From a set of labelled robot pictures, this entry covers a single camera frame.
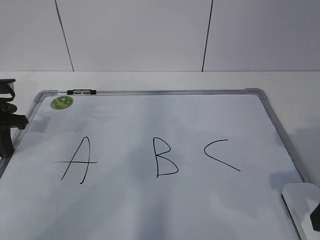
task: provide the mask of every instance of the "table surface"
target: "table surface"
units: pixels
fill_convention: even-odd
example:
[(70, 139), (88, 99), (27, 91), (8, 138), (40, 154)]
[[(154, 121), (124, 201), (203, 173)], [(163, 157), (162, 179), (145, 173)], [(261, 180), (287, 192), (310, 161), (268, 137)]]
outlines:
[(15, 78), (14, 104), (26, 114), (43, 90), (218, 90), (260, 88), (320, 186), (320, 71), (291, 72), (0, 72)]

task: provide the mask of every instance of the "whiteboard frame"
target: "whiteboard frame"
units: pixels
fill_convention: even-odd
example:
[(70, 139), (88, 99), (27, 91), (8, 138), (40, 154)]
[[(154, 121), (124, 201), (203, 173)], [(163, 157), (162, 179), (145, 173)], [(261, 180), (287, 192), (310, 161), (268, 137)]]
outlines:
[[(281, 124), (279, 118), (277, 117), (274, 109), (272, 108), (269, 99), (266, 93), (260, 88), (245, 88), (245, 89), (219, 89), (219, 90), (157, 90), (157, 91), (96, 91), (96, 94), (89, 94), (90, 91), (79, 90), (74, 92), (73, 95), (77, 96), (127, 96), (127, 95), (256, 95), (267, 115), (269, 116), (271, 122), (273, 123), (284, 147), (286, 148), (289, 156), (291, 157), (295, 168), (299, 172), (305, 183), (314, 183), (315, 181), (312, 179), (312, 175), (310, 174), (306, 164), (301, 159), (298, 151), (296, 150), (294, 144), (289, 138), (287, 132), (285, 131), (283, 125)], [(58, 90), (45, 90), (41, 91), (37, 94), (35, 99), (33, 100), (33, 105), (28, 111), (26, 117), (29, 120), (29, 124), (23, 130), (16, 131), (13, 137), (13, 147), (17, 149), (19, 143), (24, 137), (25, 133), (28, 131), (29, 125), (35, 117), (38, 109), (40, 108), (42, 102), (46, 97), (54, 97), (67, 95), (67, 91), (58, 91)], [(8, 163), (10, 162), (10, 157), (2, 158), (0, 161), (0, 179), (3, 175)]]

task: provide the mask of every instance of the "white wall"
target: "white wall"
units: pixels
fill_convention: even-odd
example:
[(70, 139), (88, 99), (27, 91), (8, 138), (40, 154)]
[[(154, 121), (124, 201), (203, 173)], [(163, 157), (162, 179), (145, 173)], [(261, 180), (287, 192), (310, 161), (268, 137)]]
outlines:
[(75, 71), (201, 71), (211, 0), (57, 1)]
[(72, 71), (54, 0), (1, 0), (0, 71)]
[(204, 70), (320, 70), (320, 1), (214, 0)]
[[(212, 0), (57, 0), (75, 71), (201, 71)], [(320, 1), (214, 0), (205, 71), (320, 70)], [(72, 71), (55, 0), (0, 1), (0, 71)]]

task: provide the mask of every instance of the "round sticker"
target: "round sticker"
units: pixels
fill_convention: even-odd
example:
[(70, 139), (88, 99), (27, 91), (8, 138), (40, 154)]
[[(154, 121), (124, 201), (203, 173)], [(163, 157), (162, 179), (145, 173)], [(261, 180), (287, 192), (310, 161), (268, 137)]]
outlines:
[(52, 100), (51, 107), (53, 109), (66, 109), (74, 103), (74, 99), (70, 96), (59, 96)]

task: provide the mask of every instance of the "whiteboard surface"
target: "whiteboard surface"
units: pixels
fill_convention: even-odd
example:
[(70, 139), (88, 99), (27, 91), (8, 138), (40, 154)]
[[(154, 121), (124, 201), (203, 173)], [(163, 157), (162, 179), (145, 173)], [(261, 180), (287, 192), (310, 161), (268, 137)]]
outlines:
[[(7, 240), (294, 239), (281, 190), (301, 182), (254, 95), (47, 97), (0, 180)], [(87, 165), (70, 161), (84, 137)], [(179, 172), (157, 177), (154, 137)], [(239, 169), (237, 171), (204, 153)], [(168, 147), (155, 139), (158, 153)], [(74, 161), (87, 162), (83, 141)], [(159, 173), (174, 172), (158, 158)]]

